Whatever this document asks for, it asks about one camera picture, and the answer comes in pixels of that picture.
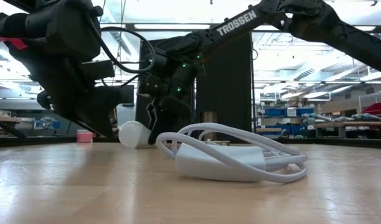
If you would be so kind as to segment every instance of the pink container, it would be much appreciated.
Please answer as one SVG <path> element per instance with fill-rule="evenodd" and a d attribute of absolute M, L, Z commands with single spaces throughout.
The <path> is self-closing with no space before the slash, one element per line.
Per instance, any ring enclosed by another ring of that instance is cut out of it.
<path fill-rule="evenodd" d="M 77 130 L 77 142 L 92 142 L 93 133 L 88 130 Z"/>

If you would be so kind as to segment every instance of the white cup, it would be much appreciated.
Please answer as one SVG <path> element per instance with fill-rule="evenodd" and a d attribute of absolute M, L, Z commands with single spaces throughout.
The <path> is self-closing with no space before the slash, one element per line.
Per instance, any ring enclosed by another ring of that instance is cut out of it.
<path fill-rule="evenodd" d="M 125 122 L 118 130 L 118 139 L 128 148 L 148 146 L 151 131 L 137 121 Z"/>

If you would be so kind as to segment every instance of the white charger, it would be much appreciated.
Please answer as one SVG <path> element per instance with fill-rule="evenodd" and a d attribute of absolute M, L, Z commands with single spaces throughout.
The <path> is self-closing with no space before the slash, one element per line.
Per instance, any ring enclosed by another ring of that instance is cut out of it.
<path fill-rule="evenodd" d="M 196 130 L 204 130 L 199 140 L 190 137 Z M 211 132 L 234 136 L 251 146 L 219 146 L 202 142 L 203 135 Z M 171 150 L 164 145 L 167 140 L 172 140 Z M 179 149 L 177 142 L 182 143 Z M 178 133 L 162 133 L 156 139 L 156 145 L 174 159 L 178 173 L 201 179 L 288 183 L 303 178 L 307 173 L 304 164 L 307 156 L 299 151 L 272 139 L 217 123 L 191 124 Z M 294 174 L 272 173 L 290 164 L 296 164 L 300 171 Z"/>

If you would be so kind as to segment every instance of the black cable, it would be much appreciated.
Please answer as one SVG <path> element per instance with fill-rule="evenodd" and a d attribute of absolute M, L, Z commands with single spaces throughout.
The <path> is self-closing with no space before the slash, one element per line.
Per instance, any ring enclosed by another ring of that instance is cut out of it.
<path fill-rule="evenodd" d="M 138 62 L 120 62 L 120 63 L 142 63 L 142 62 L 146 62 L 145 60 L 142 60 L 142 61 L 138 61 Z M 104 81 L 104 79 L 102 78 L 101 79 L 101 82 L 102 82 L 102 84 L 104 85 L 104 86 L 108 86 L 107 84 L 106 84 L 106 82 Z"/>
<path fill-rule="evenodd" d="M 101 81 L 102 81 L 102 84 L 103 84 L 104 86 L 108 86 L 108 85 L 105 83 L 105 81 L 104 81 L 103 78 L 101 79 Z"/>
<path fill-rule="evenodd" d="M 148 67 L 143 68 L 143 69 L 139 69 L 139 70 L 134 70 L 134 69 L 127 68 L 124 65 L 120 64 L 120 62 L 115 58 L 115 56 L 113 56 L 113 54 L 110 52 L 108 46 L 106 46 L 106 44 L 103 41 L 101 35 L 99 34 L 98 29 L 96 29 L 96 27 L 94 26 L 93 21 L 92 21 L 92 19 L 90 17 L 87 18 L 87 24 L 90 27 L 90 29 L 91 29 L 93 35 L 95 36 L 96 40 L 101 45 L 102 49 L 105 51 L 105 53 L 107 54 L 109 59 L 117 67 L 119 67 L 120 69 L 122 69 L 122 70 L 124 70 L 125 72 L 128 72 L 128 73 L 144 73 L 144 72 L 150 71 L 153 68 L 154 63 L 155 63 L 155 59 L 156 59 L 156 52 L 154 51 L 154 48 L 153 48 L 152 44 L 148 40 L 146 40 L 142 35 L 138 34 L 135 31 L 132 31 L 132 30 L 129 30 L 129 29 L 126 29 L 126 28 L 122 28 L 122 27 L 104 27 L 104 28 L 101 29 L 102 32 L 104 32 L 104 31 L 118 31 L 118 32 L 119 31 L 123 31 L 123 32 L 128 32 L 130 34 L 135 35 L 136 37 L 139 37 L 141 40 L 143 40 L 145 42 L 145 44 L 148 46 L 148 49 L 149 49 L 149 51 L 151 53 L 151 59 L 152 59 L 152 61 L 149 64 Z"/>
<path fill-rule="evenodd" d="M 253 58 L 253 60 L 257 60 L 257 58 L 258 58 L 258 51 L 256 49 L 254 49 L 254 48 L 253 48 L 253 51 L 256 53 L 256 56 L 255 56 L 255 58 Z"/>
<path fill-rule="evenodd" d="M 67 130 L 66 130 L 66 135 L 68 135 L 69 131 L 70 131 L 70 127 L 72 125 L 72 121 L 70 121 L 70 123 L 68 124 L 67 126 Z"/>
<path fill-rule="evenodd" d="M 138 74 L 138 75 L 135 75 L 133 78 L 130 78 L 127 82 L 124 82 L 124 84 L 122 84 L 121 86 L 126 86 L 128 85 L 129 83 L 131 83 L 132 81 L 134 81 L 135 79 L 143 76 L 143 75 L 151 75 L 149 72 L 146 72 L 144 74 Z"/>

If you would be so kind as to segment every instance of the wooden table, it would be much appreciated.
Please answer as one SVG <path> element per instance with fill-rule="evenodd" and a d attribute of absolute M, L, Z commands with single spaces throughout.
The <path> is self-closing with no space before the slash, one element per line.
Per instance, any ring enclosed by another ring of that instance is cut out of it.
<path fill-rule="evenodd" d="M 0 223 L 381 224 L 381 149 L 290 146 L 309 157 L 290 184 L 182 177 L 119 143 L 0 149 Z"/>
<path fill-rule="evenodd" d="M 0 122 L 4 123 L 20 123 L 22 121 L 21 118 L 13 118 L 8 116 L 0 116 Z"/>
<path fill-rule="evenodd" d="M 314 124 L 314 127 L 316 128 L 316 137 L 322 136 L 322 128 L 337 128 L 339 130 L 339 137 L 346 138 L 346 127 L 352 126 L 378 127 L 381 132 L 381 121 L 343 121 Z"/>

